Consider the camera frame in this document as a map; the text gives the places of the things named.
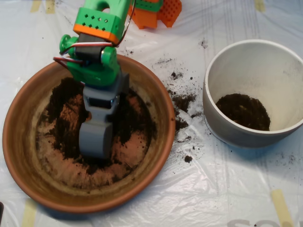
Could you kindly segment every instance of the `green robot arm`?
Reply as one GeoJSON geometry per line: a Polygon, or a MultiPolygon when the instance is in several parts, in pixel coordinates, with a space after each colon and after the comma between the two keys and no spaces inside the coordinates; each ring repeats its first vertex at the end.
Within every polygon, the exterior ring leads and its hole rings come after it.
{"type": "Polygon", "coordinates": [[[124,37],[129,6],[130,0],[86,0],[79,9],[74,26],[79,37],[64,35],[60,41],[60,53],[70,56],[61,60],[75,80],[95,87],[113,84],[120,71],[115,47],[124,37]],[[102,12],[106,8],[110,13],[102,12]]]}

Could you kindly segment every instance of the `clay saucer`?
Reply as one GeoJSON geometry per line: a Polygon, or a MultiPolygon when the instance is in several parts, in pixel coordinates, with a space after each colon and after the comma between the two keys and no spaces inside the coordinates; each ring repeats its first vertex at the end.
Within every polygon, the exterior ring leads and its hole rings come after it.
{"type": "Polygon", "coordinates": [[[12,102],[3,128],[5,161],[19,187],[42,205],[72,213],[107,210],[141,192],[165,164],[175,135],[171,99],[160,80],[145,66],[124,56],[118,56],[118,60],[122,70],[130,74],[130,87],[148,103],[157,128],[151,138],[145,138],[144,133],[132,134],[127,148],[116,143],[116,149],[129,154],[125,163],[133,167],[118,178],[110,172],[106,175],[103,169],[89,174],[85,166],[72,158],[64,159],[59,150],[51,149],[53,138],[42,136],[42,140],[37,140],[41,116],[52,90],[63,78],[71,77],[68,70],[57,63],[46,66],[21,88],[12,102]]]}

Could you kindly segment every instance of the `table surface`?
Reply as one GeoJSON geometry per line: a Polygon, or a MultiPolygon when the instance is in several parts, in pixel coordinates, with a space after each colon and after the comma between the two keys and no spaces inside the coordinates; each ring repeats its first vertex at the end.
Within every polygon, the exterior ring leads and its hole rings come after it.
{"type": "MultiPolygon", "coordinates": [[[[84,0],[1,0],[0,123],[24,83],[58,56],[84,0]]],[[[240,227],[280,226],[271,200],[281,189],[294,226],[303,226],[303,128],[263,149],[228,146],[210,135],[202,83],[210,60],[245,39],[275,41],[303,57],[302,0],[188,0],[173,28],[139,30],[132,22],[118,53],[151,69],[167,89],[195,94],[188,123],[155,180],[138,196],[107,212],[69,215],[32,202],[12,179],[0,152],[1,227],[240,227]],[[182,73],[173,80],[171,74],[182,73]],[[189,155],[192,162],[186,163],[189,155]]]]}

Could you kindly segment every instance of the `orange bracket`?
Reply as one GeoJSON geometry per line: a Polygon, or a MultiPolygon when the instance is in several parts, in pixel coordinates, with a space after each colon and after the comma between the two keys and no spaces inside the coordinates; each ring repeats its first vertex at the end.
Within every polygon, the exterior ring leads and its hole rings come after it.
{"type": "MultiPolygon", "coordinates": [[[[133,7],[130,6],[128,15],[131,15],[133,7]]],[[[180,0],[164,0],[159,12],[150,12],[143,9],[134,9],[133,22],[139,29],[145,27],[157,28],[157,20],[161,20],[166,27],[172,27],[182,11],[180,0]]]]}

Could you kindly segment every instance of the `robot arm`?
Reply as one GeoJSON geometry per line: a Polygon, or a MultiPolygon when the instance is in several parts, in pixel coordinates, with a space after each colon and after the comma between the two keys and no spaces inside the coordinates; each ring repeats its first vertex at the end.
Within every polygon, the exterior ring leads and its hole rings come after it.
{"type": "Polygon", "coordinates": [[[73,28],[79,37],[64,35],[60,41],[60,54],[70,58],[54,60],[66,62],[77,81],[95,87],[113,84],[120,71],[115,47],[125,35],[129,6],[130,0],[86,0],[73,28]],[[110,13],[102,12],[106,8],[110,13]]]}
{"type": "Polygon", "coordinates": [[[83,99],[91,113],[79,132],[79,148],[85,156],[110,157],[113,125],[108,116],[115,113],[120,94],[129,89],[129,76],[122,73],[116,53],[130,22],[125,29],[129,7],[130,0],[86,0],[73,28],[79,37],[64,35],[62,57],[54,58],[76,81],[85,83],[83,99]],[[110,13],[102,12],[106,8],[110,13]]]}

